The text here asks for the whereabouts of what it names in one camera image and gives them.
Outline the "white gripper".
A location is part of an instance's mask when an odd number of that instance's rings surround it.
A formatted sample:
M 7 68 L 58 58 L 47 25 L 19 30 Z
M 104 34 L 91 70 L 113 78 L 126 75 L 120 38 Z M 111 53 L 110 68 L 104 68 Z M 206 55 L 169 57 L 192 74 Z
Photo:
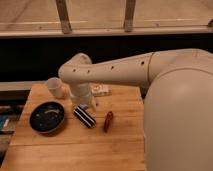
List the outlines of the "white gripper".
M 94 96 L 88 83 L 71 85 L 70 98 L 72 103 L 77 106 L 81 104 L 85 104 L 88 107 L 94 106 Z

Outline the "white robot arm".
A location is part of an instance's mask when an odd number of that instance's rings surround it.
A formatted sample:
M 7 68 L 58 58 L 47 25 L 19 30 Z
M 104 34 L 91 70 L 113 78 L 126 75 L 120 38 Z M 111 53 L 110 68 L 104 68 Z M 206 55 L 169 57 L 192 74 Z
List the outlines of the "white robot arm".
M 90 83 L 138 86 L 146 171 L 213 171 L 213 53 L 158 51 L 93 64 L 77 54 L 58 71 L 74 100 Z

